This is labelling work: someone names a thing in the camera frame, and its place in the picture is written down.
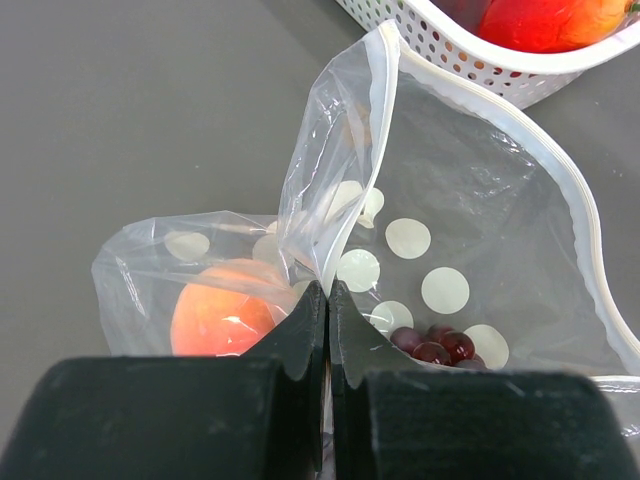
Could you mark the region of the dark purple fake grapes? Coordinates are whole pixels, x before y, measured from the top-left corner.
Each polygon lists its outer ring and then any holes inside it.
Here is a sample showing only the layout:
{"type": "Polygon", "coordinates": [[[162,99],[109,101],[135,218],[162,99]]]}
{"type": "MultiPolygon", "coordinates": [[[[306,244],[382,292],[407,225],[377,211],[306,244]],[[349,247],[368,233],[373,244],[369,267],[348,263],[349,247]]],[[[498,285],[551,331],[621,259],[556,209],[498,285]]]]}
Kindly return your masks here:
{"type": "Polygon", "coordinates": [[[466,370],[487,370],[470,336],[448,325],[432,325],[425,334],[400,327],[390,336],[398,349],[426,364],[466,370]]]}

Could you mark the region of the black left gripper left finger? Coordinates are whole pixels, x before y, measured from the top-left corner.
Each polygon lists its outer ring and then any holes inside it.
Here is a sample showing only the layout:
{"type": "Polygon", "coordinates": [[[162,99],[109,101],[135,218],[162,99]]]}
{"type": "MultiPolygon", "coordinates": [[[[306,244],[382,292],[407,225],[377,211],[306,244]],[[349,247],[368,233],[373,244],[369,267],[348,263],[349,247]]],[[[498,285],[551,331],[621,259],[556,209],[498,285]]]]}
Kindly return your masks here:
{"type": "Polygon", "coordinates": [[[326,298],[308,285],[245,354],[87,357],[36,384],[5,479],[311,479],[322,467],[326,298]]]}

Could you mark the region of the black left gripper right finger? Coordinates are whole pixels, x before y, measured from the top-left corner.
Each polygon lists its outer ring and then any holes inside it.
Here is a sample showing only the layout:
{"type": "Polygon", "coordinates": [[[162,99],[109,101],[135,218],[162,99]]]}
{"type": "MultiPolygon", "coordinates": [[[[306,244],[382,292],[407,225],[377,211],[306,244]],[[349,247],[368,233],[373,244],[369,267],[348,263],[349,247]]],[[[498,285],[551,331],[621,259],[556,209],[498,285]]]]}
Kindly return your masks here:
{"type": "Polygon", "coordinates": [[[328,299],[340,479],[635,479],[639,460],[600,384],[565,372],[430,369],[328,299]]]}

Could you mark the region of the clear zip top bag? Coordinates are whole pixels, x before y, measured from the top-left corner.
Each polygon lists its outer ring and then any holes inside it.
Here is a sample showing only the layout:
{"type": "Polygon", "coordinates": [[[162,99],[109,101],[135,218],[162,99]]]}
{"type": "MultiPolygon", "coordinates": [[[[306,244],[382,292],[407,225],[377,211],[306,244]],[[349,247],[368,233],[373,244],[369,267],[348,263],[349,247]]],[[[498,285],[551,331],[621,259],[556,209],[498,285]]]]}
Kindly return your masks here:
{"type": "Polygon", "coordinates": [[[381,334],[447,324],[494,370],[637,375],[606,280],[600,218],[570,157],[489,91],[430,65],[391,21],[314,82],[279,210],[125,226],[92,265],[115,355],[169,355],[182,289],[233,259],[298,299],[343,282],[381,334]]]}

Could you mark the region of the white perforated plastic basket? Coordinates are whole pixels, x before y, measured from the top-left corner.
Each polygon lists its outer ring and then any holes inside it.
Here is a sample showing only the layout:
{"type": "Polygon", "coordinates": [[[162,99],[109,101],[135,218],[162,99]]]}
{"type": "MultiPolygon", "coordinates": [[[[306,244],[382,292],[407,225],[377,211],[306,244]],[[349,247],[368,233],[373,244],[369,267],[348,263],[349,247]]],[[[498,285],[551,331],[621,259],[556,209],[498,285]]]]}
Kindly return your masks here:
{"type": "Polygon", "coordinates": [[[412,50],[434,65],[525,109],[567,86],[584,72],[639,45],[633,13],[601,42],[567,53],[533,54],[492,45],[463,28],[431,1],[340,1],[365,31],[396,22],[412,50]]]}

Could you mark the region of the red yellow fake mango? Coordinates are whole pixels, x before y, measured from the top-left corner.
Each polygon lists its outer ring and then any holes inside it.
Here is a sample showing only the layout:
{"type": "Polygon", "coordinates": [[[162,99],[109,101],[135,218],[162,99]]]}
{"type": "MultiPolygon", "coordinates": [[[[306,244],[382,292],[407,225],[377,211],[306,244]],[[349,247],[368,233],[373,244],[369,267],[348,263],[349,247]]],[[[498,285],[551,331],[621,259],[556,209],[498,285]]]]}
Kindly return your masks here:
{"type": "Polygon", "coordinates": [[[600,42],[638,11],[628,0],[493,1],[477,36],[521,52],[563,53],[600,42]]]}

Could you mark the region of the fake peach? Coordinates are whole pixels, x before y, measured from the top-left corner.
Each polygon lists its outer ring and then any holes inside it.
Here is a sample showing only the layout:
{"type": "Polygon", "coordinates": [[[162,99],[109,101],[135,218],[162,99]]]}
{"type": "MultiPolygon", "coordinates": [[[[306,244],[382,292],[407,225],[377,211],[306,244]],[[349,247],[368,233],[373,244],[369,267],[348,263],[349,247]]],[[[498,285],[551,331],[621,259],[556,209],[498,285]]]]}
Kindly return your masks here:
{"type": "Polygon", "coordinates": [[[170,327],[178,356],[239,356],[291,313],[298,296],[280,272],[233,259],[202,271],[178,296],[170,327]]]}

